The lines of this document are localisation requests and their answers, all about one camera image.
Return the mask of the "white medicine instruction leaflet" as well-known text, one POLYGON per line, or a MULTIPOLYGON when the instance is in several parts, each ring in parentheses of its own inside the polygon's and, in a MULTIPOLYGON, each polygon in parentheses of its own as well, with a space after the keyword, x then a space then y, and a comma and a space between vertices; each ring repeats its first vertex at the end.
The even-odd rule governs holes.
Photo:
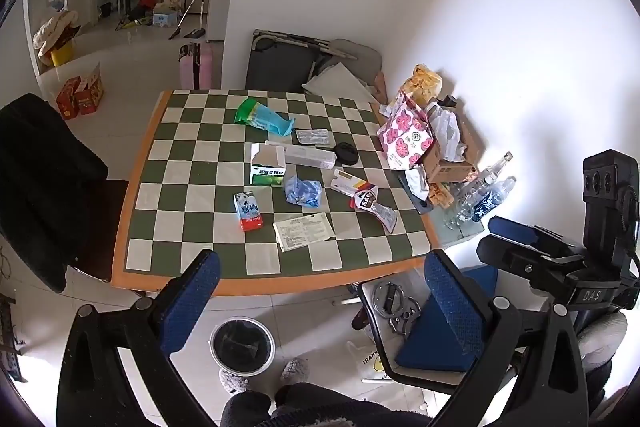
POLYGON ((335 237, 325 212, 276 221, 273 230, 281 251, 294 251, 335 237))

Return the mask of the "green white medicine box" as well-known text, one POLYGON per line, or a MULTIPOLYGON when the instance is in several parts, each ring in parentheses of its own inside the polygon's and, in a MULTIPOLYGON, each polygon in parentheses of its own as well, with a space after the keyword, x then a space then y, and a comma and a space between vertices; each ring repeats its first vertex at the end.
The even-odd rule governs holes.
POLYGON ((286 173, 282 145, 253 143, 250 146, 250 185, 281 186, 286 173))

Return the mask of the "blue seat chair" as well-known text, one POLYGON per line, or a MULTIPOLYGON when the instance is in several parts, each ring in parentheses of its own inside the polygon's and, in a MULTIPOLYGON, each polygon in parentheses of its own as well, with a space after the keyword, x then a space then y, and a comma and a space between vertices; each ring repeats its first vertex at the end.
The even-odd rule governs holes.
POLYGON ((474 357, 464 353, 428 289, 422 268, 357 286, 362 313, 387 381, 454 393, 474 357))

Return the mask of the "clear plastic bottle blue label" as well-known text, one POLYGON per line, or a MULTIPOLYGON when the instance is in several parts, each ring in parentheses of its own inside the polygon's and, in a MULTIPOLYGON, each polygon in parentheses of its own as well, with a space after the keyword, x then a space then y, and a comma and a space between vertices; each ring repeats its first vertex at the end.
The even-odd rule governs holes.
POLYGON ((457 220, 459 222, 480 222, 504 202, 515 184, 515 176, 508 176, 504 180, 487 185, 473 197, 465 199, 457 214, 457 220))

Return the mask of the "left grey slipper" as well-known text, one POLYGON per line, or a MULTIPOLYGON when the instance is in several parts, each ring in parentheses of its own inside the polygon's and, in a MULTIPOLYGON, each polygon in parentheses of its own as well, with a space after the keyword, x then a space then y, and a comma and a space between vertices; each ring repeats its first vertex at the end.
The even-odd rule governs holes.
POLYGON ((237 395, 250 390, 250 381, 247 378, 233 374, 225 369, 219 371, 219 380, 221 386, 229 395, 237 395))

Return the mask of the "grey slipper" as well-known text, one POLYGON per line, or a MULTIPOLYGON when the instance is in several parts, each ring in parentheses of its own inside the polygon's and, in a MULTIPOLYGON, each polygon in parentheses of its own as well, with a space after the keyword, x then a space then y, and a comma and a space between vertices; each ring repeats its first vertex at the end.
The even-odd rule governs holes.
POLYGON ((280 375, 280 386, 291 386, 296 384, 303 384, 308 381, 309 367, 308 362, 304 358, 294 358, 282 369, 280 375))
POLYGON ((250 390, 250 381, 247 378, 233 374, 225 369, 219 371, 219 380, 221 386, 229 395, 237 395, 250 390))

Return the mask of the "brown cardboard box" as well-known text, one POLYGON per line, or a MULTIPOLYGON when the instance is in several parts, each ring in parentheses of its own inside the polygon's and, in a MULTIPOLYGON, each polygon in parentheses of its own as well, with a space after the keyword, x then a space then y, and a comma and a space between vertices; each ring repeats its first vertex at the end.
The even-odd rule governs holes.
POLYGON ((431 183, 462 182, 476 171, 480 147, 457 109, 432 106, 427 113, 434 143, 422 159, 431 183))

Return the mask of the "white smiley plastic bag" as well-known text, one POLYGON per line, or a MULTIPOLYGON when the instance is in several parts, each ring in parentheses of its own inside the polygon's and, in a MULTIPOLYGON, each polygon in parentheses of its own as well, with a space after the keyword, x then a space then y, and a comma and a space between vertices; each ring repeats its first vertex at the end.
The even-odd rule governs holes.
POLYGON ((354 343, 348 340, 346 348, 356 364, 357 373, 364 383, 387 381, 387 375, 375 343, 354 343))

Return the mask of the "red white snack wrapper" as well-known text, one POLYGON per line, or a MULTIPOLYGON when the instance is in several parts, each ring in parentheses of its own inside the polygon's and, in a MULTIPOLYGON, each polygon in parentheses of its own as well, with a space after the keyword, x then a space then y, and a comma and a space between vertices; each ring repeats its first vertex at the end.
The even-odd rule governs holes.
POLYGON ((387 233, 393 233, 397 225, 397 212, 378 201, 375 191, 359 190, 352 196, 352 203, 356 210, 369 213, 381 223, 387 233))

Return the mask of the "white orange medicine box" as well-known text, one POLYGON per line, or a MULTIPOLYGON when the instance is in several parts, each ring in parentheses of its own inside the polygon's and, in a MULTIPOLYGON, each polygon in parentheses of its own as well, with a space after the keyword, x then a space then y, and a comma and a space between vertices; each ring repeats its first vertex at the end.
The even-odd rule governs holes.
POLYGON ((354 196, 357 192, 373 190, 374 185, 368 181, 353 176, 342 169, 335 169, 330 181, 332 190, 337 191, 347 197, 354 196))

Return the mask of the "yellow orange snack bag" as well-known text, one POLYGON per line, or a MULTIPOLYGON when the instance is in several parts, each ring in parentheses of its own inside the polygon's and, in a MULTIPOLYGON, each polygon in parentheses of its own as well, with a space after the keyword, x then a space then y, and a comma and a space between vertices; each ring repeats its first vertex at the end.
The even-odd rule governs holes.
POLYGON ((442 90, 442 77, 424 64, 418 64, 400 90, 420 107, 426 107, 442 90))

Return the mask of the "green blue snack bag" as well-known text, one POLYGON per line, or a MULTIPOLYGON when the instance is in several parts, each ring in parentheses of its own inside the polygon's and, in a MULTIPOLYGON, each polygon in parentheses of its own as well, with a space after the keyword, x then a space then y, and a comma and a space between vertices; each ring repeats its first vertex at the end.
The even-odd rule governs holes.
POLYGON ((288 136, 294 129, 294 119, 285 119, 254 98, 246 98, 234 114, 235 124, 264 130, 279 136, 288 136))

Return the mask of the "silver blister pack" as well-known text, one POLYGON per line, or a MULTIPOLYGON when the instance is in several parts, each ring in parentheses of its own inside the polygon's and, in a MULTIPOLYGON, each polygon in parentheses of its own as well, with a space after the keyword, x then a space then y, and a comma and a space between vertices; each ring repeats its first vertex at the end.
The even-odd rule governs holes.
POLYGON ((329 147, 334 143, 332 133, 326 129, 296 129, 295 135, 300 145, 329 147))

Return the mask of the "folded dark camp bed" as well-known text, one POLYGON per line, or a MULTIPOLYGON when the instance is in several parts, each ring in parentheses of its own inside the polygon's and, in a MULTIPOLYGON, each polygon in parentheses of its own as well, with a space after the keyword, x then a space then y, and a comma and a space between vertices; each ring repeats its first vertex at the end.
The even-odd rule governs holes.
POLYGON ((255 29, 250 43, 245 90, 300 92, 330 58, 356 60, 329 41, 255 29))

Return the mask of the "yellow bucket with clothes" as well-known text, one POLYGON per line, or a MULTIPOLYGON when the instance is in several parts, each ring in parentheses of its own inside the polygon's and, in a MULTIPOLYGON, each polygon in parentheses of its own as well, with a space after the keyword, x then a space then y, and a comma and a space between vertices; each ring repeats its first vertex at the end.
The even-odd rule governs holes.
POLYGON ((32 37, 43 66, 58 67, 74 58, 74 39, 80 29, 78 13, 62 10, 44 22, 32 37))

